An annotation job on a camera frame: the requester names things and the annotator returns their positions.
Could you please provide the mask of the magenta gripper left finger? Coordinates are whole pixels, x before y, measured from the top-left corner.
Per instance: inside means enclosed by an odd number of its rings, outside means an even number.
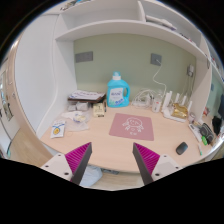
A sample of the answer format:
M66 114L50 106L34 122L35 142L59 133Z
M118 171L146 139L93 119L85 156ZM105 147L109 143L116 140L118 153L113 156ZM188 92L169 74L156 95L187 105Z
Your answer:
M57 153L42 169L79 185L91 154L92 144L86 143L67 154Z

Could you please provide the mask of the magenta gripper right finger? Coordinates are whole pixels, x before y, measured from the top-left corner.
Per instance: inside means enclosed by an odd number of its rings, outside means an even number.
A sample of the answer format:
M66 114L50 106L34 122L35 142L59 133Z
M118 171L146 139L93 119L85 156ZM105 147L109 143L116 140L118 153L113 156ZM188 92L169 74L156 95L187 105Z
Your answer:
M182 169L169 155L159 155L138 143L133 144L133 155L145 185Z

